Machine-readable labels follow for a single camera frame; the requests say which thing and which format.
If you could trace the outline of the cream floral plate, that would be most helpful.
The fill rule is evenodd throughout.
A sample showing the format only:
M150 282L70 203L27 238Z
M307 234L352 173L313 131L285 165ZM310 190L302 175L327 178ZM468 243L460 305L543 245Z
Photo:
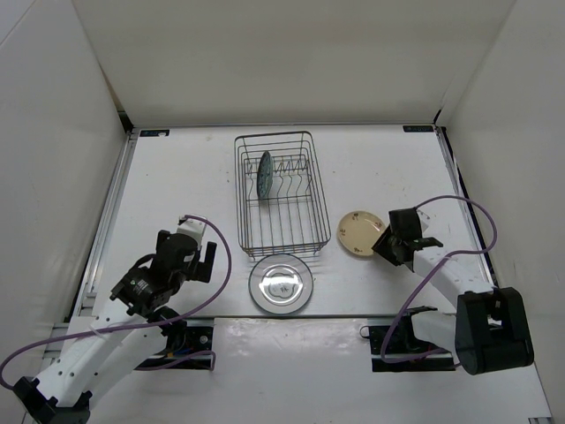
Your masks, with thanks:
M373 246L387 225L375 214L356 210L341 218L337 239L343 250L354 258L368 260L374 256Z

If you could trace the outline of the white dark-rimmed plate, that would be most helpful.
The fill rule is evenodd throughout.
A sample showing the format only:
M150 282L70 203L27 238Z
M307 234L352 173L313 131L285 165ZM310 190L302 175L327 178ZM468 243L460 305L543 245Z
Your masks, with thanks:
M303 309L313 294L313 273L292 254L273 254L258 261L248 278L255 305L268 314L289 315Z

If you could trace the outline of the metal wire dish rack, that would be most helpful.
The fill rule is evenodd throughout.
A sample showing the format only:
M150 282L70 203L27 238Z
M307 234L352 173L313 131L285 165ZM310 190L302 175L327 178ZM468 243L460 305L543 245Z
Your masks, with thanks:
M274 164L269 196L259 200L264 151ZM308 131L240 135L234 140L237 242L251 259L314 256L331 239L328 207L313 135Z

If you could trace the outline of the blue patterned plate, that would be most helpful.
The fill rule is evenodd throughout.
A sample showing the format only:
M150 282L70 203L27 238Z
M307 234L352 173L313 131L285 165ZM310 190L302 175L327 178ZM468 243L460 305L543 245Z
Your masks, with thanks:
M264 151L257 169L256 192L259 200L268 198L273 184L274 164L269 151Z

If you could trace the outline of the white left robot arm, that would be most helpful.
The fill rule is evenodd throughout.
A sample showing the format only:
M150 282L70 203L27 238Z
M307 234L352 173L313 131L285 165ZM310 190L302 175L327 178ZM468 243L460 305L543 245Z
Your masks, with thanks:
M216 244L201 250L205 230L190 220L160 231L154 252L114 286L90 329L37 376L13 385L35 422L85 423L94 403L147 358L182 349L185 319L167 303L183 283L209 281Z

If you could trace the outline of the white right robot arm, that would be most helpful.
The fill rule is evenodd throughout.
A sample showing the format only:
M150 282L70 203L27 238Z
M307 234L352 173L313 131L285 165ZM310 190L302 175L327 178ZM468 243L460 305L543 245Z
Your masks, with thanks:
M245 291L234 313L274 316L387 315L370 332L373 354L393 369L442 355L471 375L534 361L521 294L498 288L447 249L420 207L387 220L363 210L342 217L338 247L302 212L259 208L237 214L237 244L249 270L233 274Z

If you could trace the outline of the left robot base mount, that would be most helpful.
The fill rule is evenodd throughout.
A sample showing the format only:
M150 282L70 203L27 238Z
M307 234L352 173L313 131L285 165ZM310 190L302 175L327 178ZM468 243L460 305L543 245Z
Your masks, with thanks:
M186 320L167 337L166 346L142 361L136 371L207 370L215 367L214 321Z

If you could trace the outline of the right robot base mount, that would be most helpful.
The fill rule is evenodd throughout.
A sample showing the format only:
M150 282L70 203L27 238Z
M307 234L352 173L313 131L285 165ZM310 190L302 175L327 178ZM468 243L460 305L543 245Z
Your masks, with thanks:
M369 342L374 373L451 372L456 370L456 363L452 355L447 352L394 364L384 362L380 356L380 347L388 328L388 325L364 325L359 329L359 335ZM401 358L422 355L437 349L438 347L434 344L416 339L411 327L408 324L400 323L388 343L386 357Z

